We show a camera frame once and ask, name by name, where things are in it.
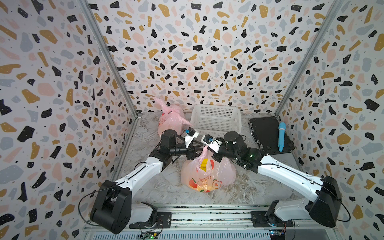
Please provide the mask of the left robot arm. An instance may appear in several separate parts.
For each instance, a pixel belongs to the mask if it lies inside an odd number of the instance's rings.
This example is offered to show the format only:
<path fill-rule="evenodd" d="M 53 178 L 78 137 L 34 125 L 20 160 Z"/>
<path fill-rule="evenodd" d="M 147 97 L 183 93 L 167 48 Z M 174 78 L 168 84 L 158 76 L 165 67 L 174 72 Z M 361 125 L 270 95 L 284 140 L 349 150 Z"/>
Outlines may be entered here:
<path fill-rule="evenodd" d="M 187 129 L 182 136 L 175 130 L 164 131 L 145 161 L 114 182 L 106 180 L 93 193 L 96 199 L 86 224 L 102 227 L 116 235 L 128 225 L 139 229 L 158 227 L 158 208 L 146 202 L 133 204 L 132 199 L 150 179 L 173 163 L 173 157 L 196 158 L 203 150 L 202 143 L 196 140 L 198 136 L 199 132 L 193 128 Z"/>

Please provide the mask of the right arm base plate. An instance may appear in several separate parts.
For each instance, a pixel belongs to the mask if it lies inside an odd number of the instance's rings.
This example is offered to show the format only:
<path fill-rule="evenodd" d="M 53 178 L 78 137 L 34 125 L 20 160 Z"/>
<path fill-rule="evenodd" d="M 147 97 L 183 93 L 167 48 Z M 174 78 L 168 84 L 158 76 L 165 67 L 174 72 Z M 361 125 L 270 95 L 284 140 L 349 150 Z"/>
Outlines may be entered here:
<path fill-rule="evenodd" d="M 282 221 L 275 214 L 268 214 L 267 211 L 252 211 L 251 221 L 254 228 L 283 228 L 293 227 L 293 221 Z"/>

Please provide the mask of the yellow banana bunch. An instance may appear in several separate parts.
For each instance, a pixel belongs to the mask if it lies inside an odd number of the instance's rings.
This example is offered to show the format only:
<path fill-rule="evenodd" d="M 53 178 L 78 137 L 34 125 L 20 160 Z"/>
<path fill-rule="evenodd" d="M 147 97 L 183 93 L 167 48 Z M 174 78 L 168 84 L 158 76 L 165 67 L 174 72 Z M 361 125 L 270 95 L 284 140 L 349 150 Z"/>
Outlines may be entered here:
<path fill-rule="evenodd" d="M 200 169 L 206 173 L 210 173 L 212 171 L 211 161 L 209 159 L 203 159 L 200 165 Z"/>

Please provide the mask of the pink plastic bag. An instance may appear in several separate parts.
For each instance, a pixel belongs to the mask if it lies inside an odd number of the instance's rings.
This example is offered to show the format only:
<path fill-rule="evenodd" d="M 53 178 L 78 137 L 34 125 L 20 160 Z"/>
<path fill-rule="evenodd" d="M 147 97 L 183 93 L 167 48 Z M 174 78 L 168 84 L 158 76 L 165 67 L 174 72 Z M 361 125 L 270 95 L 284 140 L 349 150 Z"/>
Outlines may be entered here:
<path fill-rule="evenodd" d="M 178 135 L 181 135 L 183 126 L 192 126 L 186 120 L 183 109 L 177 105 L 166 105 L 166 103 L 158 98 L 154 98 L 155 102 L 162 107 L 163 113 L 159 119 L 158 135 L 161 136 L 166 130 L 175 130 Z"/>
<path fill-rule="evenodd" d="M 216 162 L 212 155 L 213 153 L 208 150 L 208 147 L 204 147 L 199 157 L 184 162 L 181 170 L 181 183 L 201 193 L 209 193 L 234 183 L 236 180 L 235 166 L 227 158 Z M 212 171 L 210 173 L 200 169 L 203 159 L 211 161 Z"/>

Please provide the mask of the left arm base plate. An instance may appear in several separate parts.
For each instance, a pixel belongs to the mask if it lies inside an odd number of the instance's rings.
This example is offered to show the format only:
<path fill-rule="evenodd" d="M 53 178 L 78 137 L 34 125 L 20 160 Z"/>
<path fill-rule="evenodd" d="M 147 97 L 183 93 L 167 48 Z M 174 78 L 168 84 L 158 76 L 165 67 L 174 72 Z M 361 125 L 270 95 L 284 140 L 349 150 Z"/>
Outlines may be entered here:
<path fill-rule="evenodd" d="M 171 212 L 156 212 L 152 213 L 150 219 L 146 222 L 138 222 L 131 224 L 131 229 L 169 229 L 172 223 L 172 213 Z"/>

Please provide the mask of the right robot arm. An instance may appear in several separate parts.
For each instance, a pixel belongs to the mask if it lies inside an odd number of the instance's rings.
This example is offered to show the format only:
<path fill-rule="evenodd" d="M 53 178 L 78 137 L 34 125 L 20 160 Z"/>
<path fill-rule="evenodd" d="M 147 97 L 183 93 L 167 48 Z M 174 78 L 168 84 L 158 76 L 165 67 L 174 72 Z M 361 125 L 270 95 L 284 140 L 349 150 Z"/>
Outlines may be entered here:
<path fill-rule="evenodd" d="M 222 138 L 206 135 L 202 141 L 213 152 L 215 161 L 233 160 L 245 170 L 270 177 L 302 195 L 299 200 L 273 201 L 265 213 L 270 226 L 294 220 L 313 220 L 324 227 L 334 228 L 340 221 L 339 211 L 344 204 L 338 182 L 333 177 L 312 176 L 283 164 L 257 148 L 248 147 L 243 136 L 235 131 L 227 132 Z"/>

